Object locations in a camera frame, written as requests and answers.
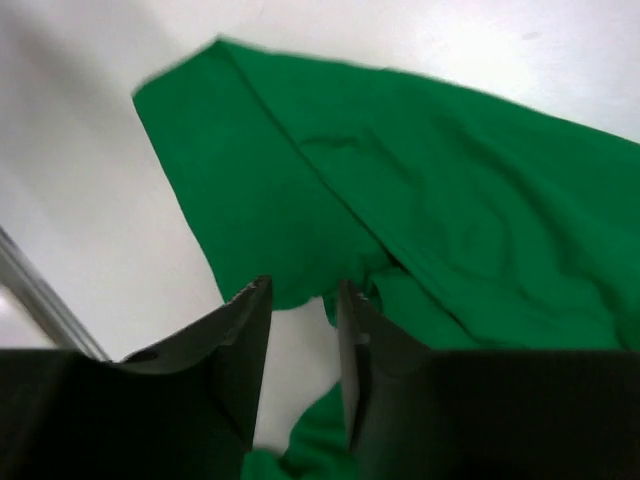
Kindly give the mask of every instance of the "cloth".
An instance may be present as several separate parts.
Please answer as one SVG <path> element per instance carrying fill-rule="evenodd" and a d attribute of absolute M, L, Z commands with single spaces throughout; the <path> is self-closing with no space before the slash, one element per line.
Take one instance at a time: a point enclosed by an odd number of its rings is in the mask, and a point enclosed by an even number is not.
<path fill-rule="evenodd" d="M 419 76 L 218 41 L 139 116 L 225 299 L 355 281 L 433 348 L 640 346 L 640 147 Z M 354 478 L 339 387 L 250 479 Z"/>

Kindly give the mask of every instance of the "green cloth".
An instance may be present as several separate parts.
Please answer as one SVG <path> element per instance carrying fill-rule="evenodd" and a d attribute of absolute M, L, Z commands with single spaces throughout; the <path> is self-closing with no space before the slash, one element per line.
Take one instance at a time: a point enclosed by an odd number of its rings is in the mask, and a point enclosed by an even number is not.
<path fill-rule="evenodd" d="M 434 348 L 637 348 L 640 147 L 392 70 L 218 41 L 135 106 L 225 299 L 350 278 Z M 338 387 L 249 479 L 354 478 Z"/>

